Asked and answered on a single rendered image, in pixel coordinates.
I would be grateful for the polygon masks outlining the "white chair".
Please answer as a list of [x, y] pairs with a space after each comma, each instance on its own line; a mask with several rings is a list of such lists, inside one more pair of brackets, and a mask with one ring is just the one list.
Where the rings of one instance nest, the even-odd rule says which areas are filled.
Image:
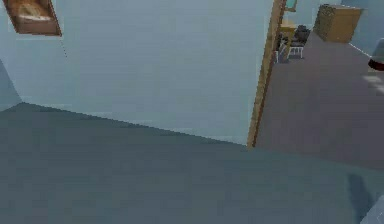
[[296, 56], [299, 57], [300, 59], [303, 58], [303, 47], [290, 47], [289, 48], [289, 56]]

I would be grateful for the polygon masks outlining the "dark red rounded object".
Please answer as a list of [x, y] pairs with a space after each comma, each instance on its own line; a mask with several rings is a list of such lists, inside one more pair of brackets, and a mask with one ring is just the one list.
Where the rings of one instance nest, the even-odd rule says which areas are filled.
[[373, 59], [369, 60], [368, 66], [374, 70], [377, 70], [377, 71], [384, 71], [384, 63], [375, 61]]

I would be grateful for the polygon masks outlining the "wooden door frame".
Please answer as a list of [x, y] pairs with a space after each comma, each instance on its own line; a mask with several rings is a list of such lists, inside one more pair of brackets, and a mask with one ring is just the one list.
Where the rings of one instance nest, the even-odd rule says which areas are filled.
[[271, 17], [269, 20], [266, 42], [262, 64], [259, 72], [259, 78], [254, 99], [254, 106], [248, 131], [247, 147], [253, 148], [257, 142], [257, 136], [260, 128], [261, 118], [264, 110], [265, 97], [267, 94], [269, 79], [271, 76], [275, 48], [277, 46], [277, 36], [280, 32], [281, 22], [284, 14], [284, 8], [287, 0], [273, 0]]

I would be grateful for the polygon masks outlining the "brown framed wall picture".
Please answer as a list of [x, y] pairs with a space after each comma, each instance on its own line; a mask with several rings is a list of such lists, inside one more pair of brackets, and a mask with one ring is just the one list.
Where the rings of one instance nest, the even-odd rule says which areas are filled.
[[18, 34], [61, 37], [52, 0], [2, 0]]

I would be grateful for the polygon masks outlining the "tan wooden cupboard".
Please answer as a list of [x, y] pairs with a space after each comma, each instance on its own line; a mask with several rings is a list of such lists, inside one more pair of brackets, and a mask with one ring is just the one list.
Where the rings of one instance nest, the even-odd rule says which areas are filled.
[[361, 8], [322, 4], [313, 31], [325, 42], [349, 43], [361, 14]]

